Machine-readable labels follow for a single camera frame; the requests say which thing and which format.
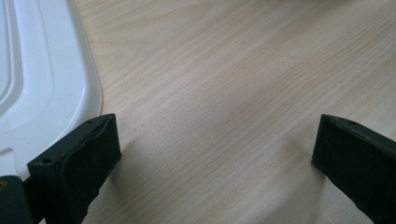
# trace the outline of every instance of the small hole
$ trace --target small hole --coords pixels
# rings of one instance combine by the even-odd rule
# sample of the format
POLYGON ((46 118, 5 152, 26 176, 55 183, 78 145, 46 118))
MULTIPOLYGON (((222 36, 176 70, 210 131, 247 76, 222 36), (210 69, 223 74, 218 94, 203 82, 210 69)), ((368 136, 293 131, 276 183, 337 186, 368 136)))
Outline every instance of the small hole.
POLYGON ((51 163, 52 159, 51 158, 46 158, 43 160, 43 163, 51 163))
POLYGON ((0 190, 5 189, 8 185, 8 182, 5 180, 0 180, 0 190))

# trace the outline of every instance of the wooden table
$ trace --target wooden table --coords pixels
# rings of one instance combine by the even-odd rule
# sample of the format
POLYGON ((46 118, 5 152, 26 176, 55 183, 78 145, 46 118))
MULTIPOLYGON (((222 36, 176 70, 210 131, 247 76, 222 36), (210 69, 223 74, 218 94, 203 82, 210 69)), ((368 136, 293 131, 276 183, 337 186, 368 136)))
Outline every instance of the wooden table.
POLYGON ((77 0, 122 160, 84 223, 371 223, 321 114, 396 139, 396 1, 77 0))

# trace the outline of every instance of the wooden surface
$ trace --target wooden surface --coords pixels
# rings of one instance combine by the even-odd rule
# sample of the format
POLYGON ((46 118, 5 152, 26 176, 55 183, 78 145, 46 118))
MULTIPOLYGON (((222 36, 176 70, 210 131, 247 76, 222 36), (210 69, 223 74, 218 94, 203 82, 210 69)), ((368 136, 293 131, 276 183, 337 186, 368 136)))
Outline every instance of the wooden surface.
POLYGON ((84 223, 371 223, 310 158, 396 139, 396 1, 76 2, 123 152, 84 223))

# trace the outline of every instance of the dark green plastic part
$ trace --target dark green plastic part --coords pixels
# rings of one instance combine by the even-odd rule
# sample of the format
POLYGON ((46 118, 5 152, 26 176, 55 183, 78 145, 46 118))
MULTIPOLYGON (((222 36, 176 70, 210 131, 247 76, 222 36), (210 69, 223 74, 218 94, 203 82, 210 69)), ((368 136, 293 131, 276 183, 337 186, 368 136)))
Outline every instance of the dark green plastic part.
POLYGON ((322 115, 312 163, 374 223, 396 223, 396 143, 359 123, 322 115))
POLYGON ((23 184, 0 177, 0 223, 80 224, 120 158, 116 116, 84 122, 27 164, 23 184))

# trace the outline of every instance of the white plastic tray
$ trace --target white plastic tray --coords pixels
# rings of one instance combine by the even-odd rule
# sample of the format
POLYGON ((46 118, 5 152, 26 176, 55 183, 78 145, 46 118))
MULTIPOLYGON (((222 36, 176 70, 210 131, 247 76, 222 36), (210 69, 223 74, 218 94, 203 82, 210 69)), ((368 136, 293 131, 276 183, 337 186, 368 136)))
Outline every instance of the white plastic tray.
POLYGON ((73 1, 0 0, 0 175, 100 114, 101 90, 73 1))

